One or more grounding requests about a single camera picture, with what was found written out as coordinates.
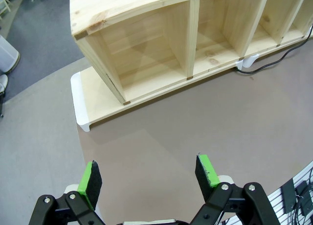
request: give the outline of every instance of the green tape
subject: green tape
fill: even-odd
[[[216,174],[213,165],[207,155],[199,155],[199,160],[206,174],[211,187],[216,187],[220,183],[220,179]]]
[[[91,167],[92,167],[92,162],[88,162],[87,163],[87,166],[86,166],[86,169],[85,169],[85,172],[83,174],[83,177],[82,179],[80,180],[80,183],[78,185],[78,188],[77,188],[77,192],[83,197],[86,199],[90,209],[92,210],[95,210],[95,208],[93,208],[93,206],[91,205],[91,202],[90,200],[88,199],[88,196],[86,194],[86,189],[87,189],[87,186],[88,186],[88,182],[89,182],[89,179],[90,179],[90,176],[91,176]]]

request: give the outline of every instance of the shelf top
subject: shelf top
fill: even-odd
[[[130,17],[187,0],[70,0],[72,36],[79,40]]]

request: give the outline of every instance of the brown floor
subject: brown floor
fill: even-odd
[[[276,54],[252,69],[272,62]],[[227,73],[103,123],[79,137],[104,184],[106,224],[177,218],[203,204],[196,155],[220,175],[270,194],[313,160],[313,41],[272,69]]]

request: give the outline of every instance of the white chair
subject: white chair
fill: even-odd
[[[9,7],[9,4],[11,4],[11,2],[9,0],[0,0],[0,20],[2,20],[1,18],[1,14],[3,12],[5,12],[6,10],[8,10],[9,12],[11,12],[11,9]]]

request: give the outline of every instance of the wooden base board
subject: wooden base board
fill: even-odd
[[[292,32],[293,31],[291,30],[288,42],[285,42],[278,47],[268,49],[259,53],[260,57],[305,40],[305,38],[299,39],[298,34],[294,34]],[[152,93],[127,105],[121,104],[112,94],[110,89],[100,78],[94,68],[89,67],[82,72],[74,74],[71,78],[71,89],[77,124],[85,132],[88,132],[90,131],[89,126],[93,123],[109,118],[117,113],[121,113],[137,105],[160,97],[174,90],[178,90],[182,87],[200,81],[204,78],[210,77],[227,69],[233,68],[235,66],[236,63],[234,62],[226,66],[217,67],[214,69],[203,68],[202,71],[204,71],[204,73],[200,73],[200,75],[194,76],[192,79],[186,79],[183,82]]]

